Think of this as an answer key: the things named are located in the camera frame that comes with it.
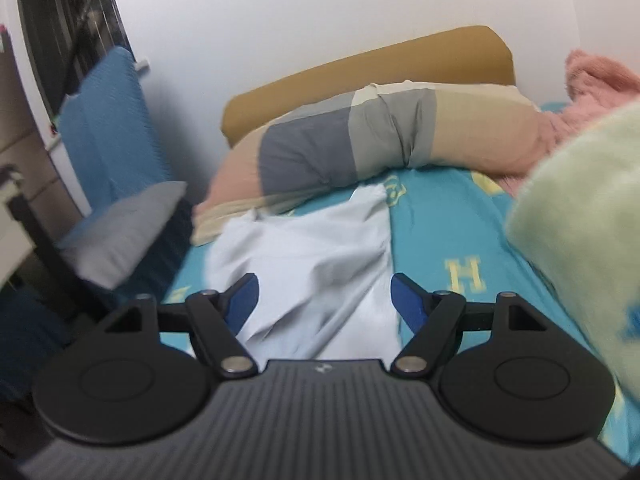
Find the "pillow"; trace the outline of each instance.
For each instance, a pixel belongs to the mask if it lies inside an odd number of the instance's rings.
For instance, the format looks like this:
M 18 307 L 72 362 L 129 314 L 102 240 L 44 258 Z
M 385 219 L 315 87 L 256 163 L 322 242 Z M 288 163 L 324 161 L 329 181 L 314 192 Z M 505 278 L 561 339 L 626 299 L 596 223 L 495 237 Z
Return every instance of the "pillow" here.
M 620 383 L 640 399 L 640 102 L 542 162 L 506 223 Z
M 60 249 L 80 278 L 113 290 L 135 270 L 186 191 L 160 182 L 119 200 Z
M 236 144 L 194 210 L 192 242 L 250 208 L 283 212 L 388 168 L 526 173 L 544 152 L 539 115 L 515 87 L 489 84 L 372 84 L 305 105 Z

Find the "yellow headboard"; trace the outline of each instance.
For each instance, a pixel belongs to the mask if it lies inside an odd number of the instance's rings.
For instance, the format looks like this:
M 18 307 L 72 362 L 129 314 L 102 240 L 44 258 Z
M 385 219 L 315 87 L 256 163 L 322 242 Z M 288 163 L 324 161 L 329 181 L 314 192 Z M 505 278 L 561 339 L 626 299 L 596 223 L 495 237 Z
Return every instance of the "yellow headboard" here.
M 489 27 L 455 28 L 345 57 L 231 99 L 220 129 L 233 146 L 247 133 L 299 106 L 370 83 L 515 84 L 511 51 Z

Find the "blue blanket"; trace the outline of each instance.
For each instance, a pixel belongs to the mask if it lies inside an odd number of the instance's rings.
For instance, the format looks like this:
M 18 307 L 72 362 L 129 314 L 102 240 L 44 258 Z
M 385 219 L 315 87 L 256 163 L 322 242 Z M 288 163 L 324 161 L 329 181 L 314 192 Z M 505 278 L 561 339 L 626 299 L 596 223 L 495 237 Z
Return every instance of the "blue blanket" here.
M 589 348 L 542 280 L 507 243 L 503 223 L 512 199 L 495 182 L 453 168 L 390 171 L 368 184 L 373 182 L 383 182 L 387 191 L 395 272 L 404 272 L 425 290 L 453 290 L 470 301 L 493 302 L 499 292 L 512 290 Z M 343 202 L 353 189 L 318 197 L 289 214 Z M 165 302 L 182 301 L 204 288 L 208 248 L 191 249 Z M 400 333 L 404 344 L 413 336 L 404 322 Z M 461 350 L 487 337 L 482 332 L 465 334 Z M 178 348 L 188 345 L 183 335 L 163 335 L 162 340 Z M 640 461 L 640 410 L 619 389 L 601 440 L 622 460 Z

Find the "white wall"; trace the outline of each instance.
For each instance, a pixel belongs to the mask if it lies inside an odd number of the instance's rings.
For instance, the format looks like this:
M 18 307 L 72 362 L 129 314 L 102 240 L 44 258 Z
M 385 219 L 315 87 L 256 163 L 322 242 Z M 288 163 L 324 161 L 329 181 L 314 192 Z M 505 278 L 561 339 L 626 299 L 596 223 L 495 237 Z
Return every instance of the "white wall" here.
M 640 73 L 640 0 L 574 0 L 580 46 Z
M 471 24 L 510 46 L 518 86 L 563 99 L 563 60 L 578 44 L 572 0 L 116 0 L 156 127 L 179 178 L 200 198 L 224 157 L 228 99 L 285 75 Z
M 0 23 L 6 22 L 6 4 L 4 0 L 0 0 Z

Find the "pink fluffy blanket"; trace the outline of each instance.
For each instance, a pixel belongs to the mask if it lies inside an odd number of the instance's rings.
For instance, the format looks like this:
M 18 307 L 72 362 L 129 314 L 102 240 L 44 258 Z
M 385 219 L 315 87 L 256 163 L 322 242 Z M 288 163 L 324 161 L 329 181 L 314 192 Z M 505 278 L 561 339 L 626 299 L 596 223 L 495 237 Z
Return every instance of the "pink fluffy blanket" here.
M 561 113 L 541 112 L 538 135 L 548 156 L 564 140 L 574 137 L 593 120 L 640 96 L 640 76 L 604 56 L 573 50 L 566 59 L 566 89 L 572 103 Z M 526 176 L 504 176 L 498 184 L 516 195 Z

